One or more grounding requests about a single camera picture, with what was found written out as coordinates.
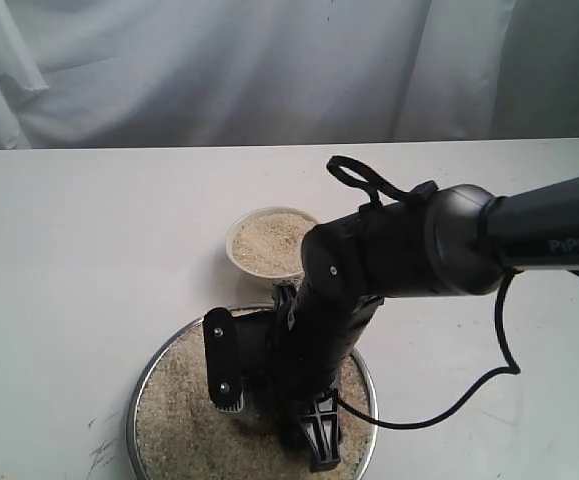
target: white table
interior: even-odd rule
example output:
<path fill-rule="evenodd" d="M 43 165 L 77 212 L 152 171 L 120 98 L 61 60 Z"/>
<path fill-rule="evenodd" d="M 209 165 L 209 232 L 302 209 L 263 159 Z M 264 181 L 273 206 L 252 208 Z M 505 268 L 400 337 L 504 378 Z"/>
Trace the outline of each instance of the white table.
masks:
<path fill-rule="evenodd" d="M 268 298 L 226 261 L 227 228 L 272 204 L 354 211 L 336 153 L 404 188 L 579 175 L 579 140 L 0 152 L 0 479 L 132 478 L 124 415 L 147 360 L 209 308 Z M 431 417 L 502 363 L 492 305 L 387 301 L 359 343 L 382 418 Z M 434 428 L 381 431 L 368 480 L 579 478 L 579 280 L 522 275 L 506 320 L 522 375 Z"/>

